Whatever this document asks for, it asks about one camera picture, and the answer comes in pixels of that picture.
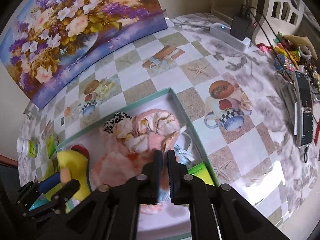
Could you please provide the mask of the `blue face mask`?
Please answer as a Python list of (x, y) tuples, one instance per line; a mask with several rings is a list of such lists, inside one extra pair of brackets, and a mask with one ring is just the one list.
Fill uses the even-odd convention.
[[(193, 153), (193, 140), (191, 136), (183, 129), (180, 131), (178, 141), (174, 145), (174, 151), (176, 160), (178, 163), (184, 164), (187, 168), (191, 168), (196, 163), (196, 158)], [(158, 200), (160, 202), (170, 201), (170, 189), (169, 189), (169, 175), (167, 161), (164, 160), (164, 167), (161, 172), (161, 185), (158, 194)]]

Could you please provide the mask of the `teal white shallow box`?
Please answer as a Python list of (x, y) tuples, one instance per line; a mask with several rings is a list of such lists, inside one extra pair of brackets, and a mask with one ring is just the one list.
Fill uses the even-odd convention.
[[(175, 145), (179, 153), (177, 160), (188, 168), (202, 164), (206, 167), (209, 182), (217, 184), (214, 171), (202, 146), (196, 130), (188, 117), (182, 103), (171, 88), (155, 92), (122, 109), (130, 117), (138, 116), (152, 109), (172, 113), (183, 132)], [(148, 148), (144, 136), (138, 147), (123, 149), (122, 140), (116, 139), (113, 133), (103, 131), (103, 126), (115, 116), (114, 113), (96, 121), (70, 138), (63, 141), (59, 148), (69, 150), (80, 145), (89, 152), (88, 179), (91, 189), (96, 189), (106, 181), (109, 185), (121, 185), (128, 179), (142, 172), (143, 165), (152, 162), (154, 150)], [(156, 205), (143, 205), (139, 211), (138, 239), (190, 239), (191, 227), (187, 205), (171, 203), (169, 180), (166, 174), (161, 177)]]

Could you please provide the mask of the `white power strip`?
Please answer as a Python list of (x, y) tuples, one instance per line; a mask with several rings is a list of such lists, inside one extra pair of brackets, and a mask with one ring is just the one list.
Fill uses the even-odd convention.
[(230, 45), (240, 52), (245, 52), (249, 48), (249, 45), (251, 43), (251, 40), (247, 37), (243, 41), (241, 41), (238, 38), (232, 36), (231, 28), (219, 22), (215, 22), (210, 25), (209, 33), (213, 37), (225, 42), (226, 44)]

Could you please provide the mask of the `teal plastic case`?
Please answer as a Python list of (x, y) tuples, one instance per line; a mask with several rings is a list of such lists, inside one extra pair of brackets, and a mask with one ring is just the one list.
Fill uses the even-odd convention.
[(40, 195), (39, 198), (37, 198), (37, 200), (30, 207), (29, 211), (39, 208), (48, 203), (49, 203), (48, 199), (44, 195)]

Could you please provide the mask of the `yellow sponge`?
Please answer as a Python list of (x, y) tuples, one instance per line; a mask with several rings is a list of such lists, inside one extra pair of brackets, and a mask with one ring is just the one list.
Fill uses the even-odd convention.
[(56, 172), (68, 168), (71, 178), (80, 183), (80, 189), (72, 196), (77, 202), (83, 201), (91, 194), (88, 182), (88, 158), (78, 151), (65, 150), (56, 154), (56, 159), (50, 161), (42, 181), (45, 181)]

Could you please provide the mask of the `flower painting canvas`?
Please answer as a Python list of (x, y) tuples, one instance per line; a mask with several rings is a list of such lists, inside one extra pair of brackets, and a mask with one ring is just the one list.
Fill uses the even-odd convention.
[(166, 27), (158, 0), (1, 0), (1, 63), (42, 109), (98, 60)]

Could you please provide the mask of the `leopard print scrunchie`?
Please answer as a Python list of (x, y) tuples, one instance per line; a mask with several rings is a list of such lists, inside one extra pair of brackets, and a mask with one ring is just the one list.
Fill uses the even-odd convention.
[(110, 120), (104, 123), (103, 131), (109, 134), (113, 133), (114, 126), (127, 118), (132, 119), (132, 116), (125, 112), (116, 112)]

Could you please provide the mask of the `white lattice chair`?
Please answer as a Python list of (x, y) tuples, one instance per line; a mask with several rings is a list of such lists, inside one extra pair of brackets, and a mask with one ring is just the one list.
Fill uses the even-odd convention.
[(277, 33), (295, 34), (303, 19), (304, 2), (302, 0), (264, 0), (255, 13), (257, 27), (253, 31), (253, 42), (268, 45)]

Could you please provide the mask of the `pink fuzzy cloth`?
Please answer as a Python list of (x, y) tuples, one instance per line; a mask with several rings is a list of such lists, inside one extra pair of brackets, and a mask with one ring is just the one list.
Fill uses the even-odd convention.
[(130, 178), (141, 174), (143, 166), (153, 161), (153, 153), (130, 152), (123, 143), (111, 133), (99, 129), (103, 142), (103, 155), (91, 168), (91, 179), (96, 187), (109, 185), (116, 187), (125, 184)]

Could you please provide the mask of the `white green pill bottle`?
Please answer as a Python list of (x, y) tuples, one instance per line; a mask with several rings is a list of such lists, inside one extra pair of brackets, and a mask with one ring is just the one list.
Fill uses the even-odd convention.
[(17, 138), (16, 151), (19, 154), (23, 154), (29, 158), (36, 158), (41, 153), (41, 147), (38, 142)]

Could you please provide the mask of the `green tissue pack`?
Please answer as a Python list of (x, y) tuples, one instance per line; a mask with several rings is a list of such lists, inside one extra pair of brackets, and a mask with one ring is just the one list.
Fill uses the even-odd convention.
[(48, 134), (46, 137), (46, 151), (49, 159), (52, 159), (54, 154), (57, 152), (58, 145), (59, 141), (56, 133), (52, 132)]
[(208, 185), (215, 185), (204, 162), (201, 162), (190, 168), (188, 172), (193, 176), (201, 178)]

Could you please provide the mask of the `red tape roll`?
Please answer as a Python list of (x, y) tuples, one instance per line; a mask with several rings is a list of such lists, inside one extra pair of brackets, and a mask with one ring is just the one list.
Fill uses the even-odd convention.
[(82, 154), (84, 157), (86, 157), (87, 159), (89, 159), (89, 152), (88, 152), (88, 150), (87, 150), (84, 146), (74, 145), (74, 146), (71, 147), (71, 150), (72, 150), (72, 151), (79, 152), (79, 153)]

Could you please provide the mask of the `pink floral scrunchie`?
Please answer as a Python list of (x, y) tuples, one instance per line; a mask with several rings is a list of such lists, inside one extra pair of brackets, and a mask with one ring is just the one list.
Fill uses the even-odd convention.
[(124, 118), (112, 128), (113, 134), (132, 153), (172, 150), (180, 135), (176, 116), (166, 110), (151, 109)]

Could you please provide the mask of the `black power adapter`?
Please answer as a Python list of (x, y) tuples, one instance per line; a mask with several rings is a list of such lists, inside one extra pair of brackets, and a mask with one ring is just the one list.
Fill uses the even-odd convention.
[(252, 25), (252, 19), (248, 16), (249, 9), (241, 5), (240, 10), (233, 16), (230, 34), (243, 41), (247, 37), (249, 28)]

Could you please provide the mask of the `black smartphone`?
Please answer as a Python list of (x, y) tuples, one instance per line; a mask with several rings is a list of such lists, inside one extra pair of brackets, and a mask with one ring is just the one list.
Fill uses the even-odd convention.
[(306, 147), (313, 140), (313, 107), (308, 76), (295, 71), (294, 85), (296, 91), (295, 129), (298, 147)]

